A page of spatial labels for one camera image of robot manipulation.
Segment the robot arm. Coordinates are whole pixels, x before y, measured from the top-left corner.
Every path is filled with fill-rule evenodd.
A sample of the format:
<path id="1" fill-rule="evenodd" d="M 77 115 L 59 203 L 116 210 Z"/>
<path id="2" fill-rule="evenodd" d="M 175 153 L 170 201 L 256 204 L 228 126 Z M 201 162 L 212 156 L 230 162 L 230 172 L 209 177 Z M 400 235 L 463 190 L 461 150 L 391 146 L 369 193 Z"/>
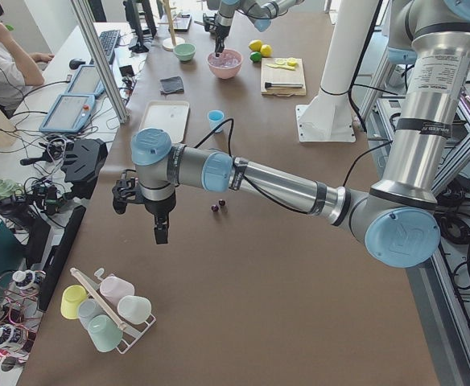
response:
<path id="1" fill-rule="evenodd" d="M 264 1 L 263 3 L 254 0 L 219 1 L 217 7 L 214 8 L 216 13 L 212 25 L 216 37 L 214 49 L 216 57 L 225 49 L 225 39 L 229 36 L 237 12 L 242 13 L 258 31 L 263 32 L 270 26 L 273 19 L 302 3 L 302 0 Z"/>
<path id="2" fill-rule="evenodd" d="M 198 27 L 189 37 L 197 49 L 189 63 L 180 63 L 160 47 L 152 49 L 132 100 L 137 110 L 156 98 L 157 79 L 180 75 L 191 108 L 185 134 L 189 146 L 229 149 L 236 156 L 330 186 L 340 184 L 346 173 L 357 189 L 375 182 L 370 157 L 353 165 L 367 145 L 364 134 L 354 143 L 300 143 L 295 98 L 262 96 L 259 72 L 250 64 L 243 64 L 231 80 L 217 79 L 206 63 L 212 40 Z M 155 242 L 151 215 L 133 206 L 118 219 L 119 230 L 105 239 L 105 249 L 119 252 L 137 275 L 310 275 L 343 270 L 399 274 L 399 269 L 372 258 L 347 231 L 318 216 L 288 211 L 262 195 L 223 192 L 227 206 L 218 213 L 210 210 L 219 198 L 216 192 L 182 186 L 176 196 L 166 244 Z"/>

